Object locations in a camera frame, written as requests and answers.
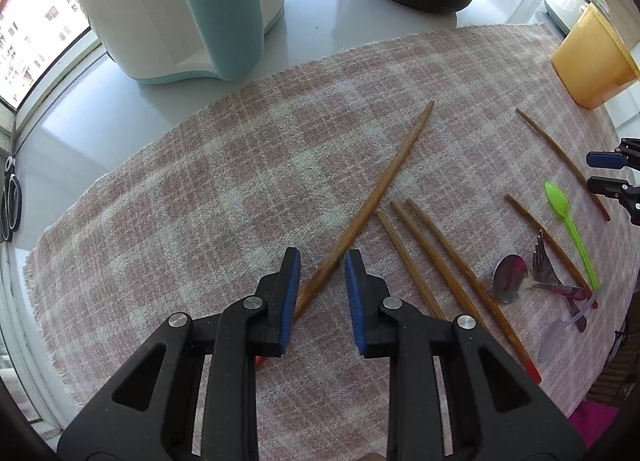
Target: yellow container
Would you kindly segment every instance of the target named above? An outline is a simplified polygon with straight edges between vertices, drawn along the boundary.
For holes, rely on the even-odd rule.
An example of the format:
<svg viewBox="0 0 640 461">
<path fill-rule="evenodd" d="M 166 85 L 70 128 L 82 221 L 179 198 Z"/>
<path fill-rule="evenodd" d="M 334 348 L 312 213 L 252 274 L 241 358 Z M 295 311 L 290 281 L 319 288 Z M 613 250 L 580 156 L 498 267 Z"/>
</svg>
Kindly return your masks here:
<svg viewBox="0 0 640 461">
<path fill-rule="evenodd" d="M 569 95 L 587 109 L 600 107 L 640 78 L 620 34 L 593 4 L 551 56 L 551 64 Z"/>
</svg>

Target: wooden chopstick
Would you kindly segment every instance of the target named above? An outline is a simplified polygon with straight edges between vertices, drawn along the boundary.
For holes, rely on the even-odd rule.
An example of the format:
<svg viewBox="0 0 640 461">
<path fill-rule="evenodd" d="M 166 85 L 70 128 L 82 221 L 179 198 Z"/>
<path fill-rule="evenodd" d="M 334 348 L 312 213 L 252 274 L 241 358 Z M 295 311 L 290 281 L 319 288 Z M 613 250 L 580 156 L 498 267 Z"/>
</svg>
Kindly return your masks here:
<svg viewBox="0 0 640 461">
<path fill-rule="evenodd" d="M 482 301 L 484 307 L 487 308 L 492 317 L 494 317 L 494 320 L 502 329 L 504 336 L 507 338 L 511 346 L 513 346 L 513 349 L 516 351 L 520 362 L 522 362 L 522 364 L 524 365 L 529 376 L 536 383 L 540 383 L 540 381 L 542 381 L 540 373 L 536 369 L 536 366 L 529 356 L 529 353 L 527 353 L 524 344 L 518 338 L 518 335 L 516 334 L 513 327 L 511 327 L 511 323 L 507 320 L 507 317 L 504 316 L 504 313 L 500 309 L 500 306 L 495 303 L 495 300 L 491 297 L 491 295 L 489 295 L 484 285 L 482 285 L 482 282 L 480 281 L 480 279 L 478 279 L 471 267 L 466 264 L 459 251 L 457 251 L 456 248 L 451 244 L 451 242 L 449 242 L 442 231 L 437 227 L 436 223 L 434 223 L 433 220 L 427 215 L 427 213 L 422 210 L 420 205 L 418 205 L 418 203 L 416 203 L 413 199 L 408 199 L 407 203 L 409 203 L 409 206 L 414 209 L 414 212 L 418 215 L 425 226 L 427 226 L 431 233 L 435 235 L 436 239 L 440 242 L 442 248 L 444 248 L 445 251 L 449 254 L 449 257 L 451 257 L 453 262 L 456 263 L 458 269 L 465 276 L 466 282 L 469 283 L 473 291 L 476 293 L 476 295 L 478 295 L 478 298 Z"/>
<path fill-rule="evenodd" d="M 376 206 L 378 206 L 380 199 L 382 199 L 382 197 L 385 195 L 386 189 L 389 187 L 389 184 L 395 178 L 398 170 L 400 170 L 400 167 L 402 166 L 407 155 L 414 146 L 415 141 L 418 139 L 418 136 L 420 136 L 420 131 L 431 115 L 433 105 L 433 101 L 427 104 L 427 107 L 418 118 L 417 122 L 414 125 L 414 128 L 411 130 L 411 133 L 409 133 L 405 141 L 402 143 L 398 154 L 396 154 L 394 160 L 386 167 L 385 171 L 382 173 L 382 176 L 380 176 L 378 182 L 373 187 L 373 190 L 371 191 L 371 194 L 369 194 L 369 197 L 367 197 L 365 202 L 361 205 L 360 209 L 351 218 L 351 221 L 349 221 L 349 225 L 343 230 L 338 242 L 334 245 L 329 254 L 324 258 L 322 263 L 320 263 L 320 266 L 318 266 L 316 272 L 306 282 L 305 287 L 298 294 L 294 320 L 298 320 L 300 316 L 302 316 L 306 308 L 309 306 L 309 304 L 311 304 L 311 301 L 314 300 L 318 293 L 320 293 L 322 287 L 324 286 L 324 283 L 329 279 L 331 274 L 334 272 L 334 269 L 338 266 L 340 259 L 347 252 L 356 237 L 358 237 L 358 235 L 364 228 L 364 225 L 367 224 L 367 221 L 376 209 Z"/>
<path fill-rule="evenodd" d="M 449 286 L 451 293 L 453 293 L 453 296 L 456 298 L 460 306 L 462 306 L 462 309 L 464 309 L 465 312 L 467 312 L 469 315 L 475 318 L 476 321 L 482 327 L 487 329 L 484 320 L 478 313 L 478 310 L 476 310 L 474 303 L 471 302 L 471 299 L 469 299 L 468 295 L 465 293 L 465 290 L 462 288 L 462 286 L 458 282 L 458 279 L 455 278 L 453 273 L 451 273 L 449 266 L 447 266 L 447 264 L 442 260 L 442 258 L 440 257 L 436 249 L 433 247 L 433 245 L 431 245 L 431 243 L 428 242 L 424 234 L 422 234 L 422 231 L 418 228 L 418 225 L 415 223 L 415 221 L 406 212 L 406 210 L 402 208 L 402 205 L 400 204 L 399 200 L 398 199 L 392 200 L 391 206 L 396 211 L 396 214 L 398 214 L 398 217 L 400 218 L 400 220 L 405 224 L 405 226 L 413 234 L 413 236 L 418 241 L 418 243 L 420 243 L 420 246 L 425 251 L 429 259 L 431 260 L 431 264 L 433 264 L 433 266 L 437 269 L 440 276 L 444 279 L 447 286 Z"/>
<path fill-rule="evenodd" d="M 580 270 L 575 267 L 575 264 L 572 263 L 572 260 L 569 259 L 569 256 L 564 253 L 564 250 L 562 250 L 558 242 L 556 242 L 556 240 L 551 237 L 551 234 L 546 230 L 546 228 L 544 228 L 536 218 L 534 218 L 529 212 L 527 212 L 527 209 L 524 208 L 524 206 L 522 206 L 511 194 L 506 194 L 504 198 L 529 223 L 531 228 L 533 228 L 536 233 L 538 231 L 542 231 L 546 242 L 549 243 L 549 246 L 551 246 L 552 250 L 556 253 L 562 265 L 571 274 L 575 282 L 577 282 L 580 287 L 584 288 L 587 291 L 588 297 L 591 297 L 591 288 L 589 287 L 589 284 L 587 284 L 587 281 L 584 280 L 584 277 L 581 275 Z M 596 309 L 598 307 L 598 301 L 594 300 L 591 307 L 593 309 Z"/>
<path fill-rule="evenodd" d="M 404 266 L 406 267 L 407 271 L 409 272 L 409 275 L 411 276 L 415 285 L 417 286 L 418 291 L 422 295 L 422 299 L 424 300 L 424 303 L 429 308 L 429 311 L 431 312 L 431 316 L 434 316 L 442 320 L 446 320 L 447 317 L 442 311 L 442 308 L 440 308 L 438 301 L 435 299 L 435 297 L 433 297 L 433 294 L 431 293 L 429 286 L 427 285 L 424 278 L 420 274 L 420 270 L 415 265 L 414 260 L 409 255 L 409 251 L 406 249 L 406 247 L 402 243 L 400 236 L 396 233 L 393 226 L 391 226 L 391 223 L 389 222 L 389 219 L 386 217 L 385 213 L 383 213 L 381 210 L 376 210 L 376 216 L 378 216 L 378 219 L 380 219 L 382 226 L 386 230 L 386 234 L 389 236 L 389 239 L 391 239 L 391 242 L 396 247 L 396 250 L 398 251 L 398 255 L 400 255 L 400 259 L 402 259 Z"/>
<path fill-rule="evenodd" d="M 558 158 L 560 158 L 564 164 L 569 167 L 569 169 L 571 170 L 571 172 L 574 173 L 574 176 L 576 178 L 576 180 L 578 180 L 578 182 L 584 187 L 584 189 L 587 191 L 587 194 L 589 194 L 589 197 L 591 198 L 591 200 L 593 201 L 593 203 L 596 205 L 597 209 L 600 211 L 600 213 L 602 214 L 602 217 L 605 218 L 605 221 L 611 221 L 611 216 L 609 215 L 609 212 L 607 212 L 607 209 L 605 208 L 605 206 L 602 204 L 602 201 L 600 201 L 600 198 L 598 196 L 596 196 L 595 194 L 592 194 L 591 192 L 589 192 L 589 188 L 587 187 L 587 178 L 585 178 L 584 174 L 582 173 L 582 171 L 577 167 L 577 165 L 574 164 L 574 162 L 572 162 L 571 158 L 569 158 L 569 156 L 566 155 L 566 153 L 560 148 L 560 146 L 558 144 L 556 144 L 556 142 L 554 141 L 554 139 L 549 136 L 548 134 L 545 133 L 545 131 L 537 124 L 535 123 L 532 118 L 527 115 L 524 111 L 522 111 L 521 109 L 517 108 L 516 109 L 517 114 L 519 114 L 523 120 L 525 120 L 540 136 L 542 136 L 542 139 L 546 141 L 546 143 L 548 143 L 549 147 L 551 147 L 553 149 L 553 151 L 556 153 L 556 155 L 558 156 Z"/>
</svg>

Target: black scissors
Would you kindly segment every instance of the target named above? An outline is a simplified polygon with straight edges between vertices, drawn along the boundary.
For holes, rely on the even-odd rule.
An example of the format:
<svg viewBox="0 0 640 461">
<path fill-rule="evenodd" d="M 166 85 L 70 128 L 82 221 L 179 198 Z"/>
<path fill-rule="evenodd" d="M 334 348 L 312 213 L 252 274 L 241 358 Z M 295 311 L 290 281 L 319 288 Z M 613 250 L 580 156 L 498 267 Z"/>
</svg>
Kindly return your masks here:
<svg viewBox="0 0 640 461">
<path fill-rule="evenodd" d="M 1 242 L 10 243 L 14 232 L 20 227 L 22 216 L 22 189 L 15 175 L 15 120 L 11 133 L 11 154 L 4 162 L 4 188 L 0 200 L 0 237 Z"/>
</svg>

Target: screw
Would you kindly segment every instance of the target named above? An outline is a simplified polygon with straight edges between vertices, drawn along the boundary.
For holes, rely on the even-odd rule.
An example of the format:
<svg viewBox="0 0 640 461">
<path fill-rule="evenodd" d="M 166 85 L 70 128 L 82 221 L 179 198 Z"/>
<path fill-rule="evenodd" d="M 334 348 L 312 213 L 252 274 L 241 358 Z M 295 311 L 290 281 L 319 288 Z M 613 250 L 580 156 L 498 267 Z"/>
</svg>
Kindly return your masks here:
<svg viewBox="0 0 640 461">
<path fill-rule="evenodd" d="M 262 306 L 262 299 L 260 297 L 247 297 L 244 299 L 242 305 L 247 309 L 258 309 Z"/>
<path fill-rule="evenodd" d="M 169 325 L 171 327 L 182 327 L 189 321 L 184 313 L 174 313 L 169 317 Z"/>
<path fill-rule="evenodd" d="M 402 300 L 398 297 L 386 297 L 382 301 L 382 305 L 387 309 L 400 309 L 402 307 Z"/>
<path fill-rule="evenodd" d="M 462 329 L 473 329 L 476 327 L 476 319 L 468 315 L 460 315 L 456 321 Z"/>
</svg>

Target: green spoon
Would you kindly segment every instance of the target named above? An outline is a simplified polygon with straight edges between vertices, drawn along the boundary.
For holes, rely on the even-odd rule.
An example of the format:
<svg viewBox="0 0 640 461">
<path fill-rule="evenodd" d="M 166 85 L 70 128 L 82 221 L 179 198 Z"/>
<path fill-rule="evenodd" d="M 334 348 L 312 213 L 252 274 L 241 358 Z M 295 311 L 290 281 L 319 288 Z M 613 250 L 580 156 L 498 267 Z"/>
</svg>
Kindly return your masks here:
<svg viewBox="0 0 640 461">
<path fill-rule="evenodd" d="M 574 221 L 569 215 L 569 200 L 564 195 L 564 192 L 560 190 L 558 185 L 549 183 L 548 181 L 545 182 L 545 192 L 546 198 L 549 200 L 549 204 L 553 210 L 555 210 L 556 214 L 558 214 L 560 219 L 562 219 L 567 230 L 569 230 L 569 234 L 574 240 L 576 248 L 578 248 L 578 253 L 580 253 L 580 258 L 582 259 L 584 268 L 587 270 L 587 277 L 589 278 L 589 282 L 591 282 L 591 287 L 595 291 L 598 288 L 598 279 L 596 278 L 596 272 L 593 270 L 593 265 L 591 264 L 587 250 L 580 238 L 580 234 L 578 234 Z"/>
</svg>

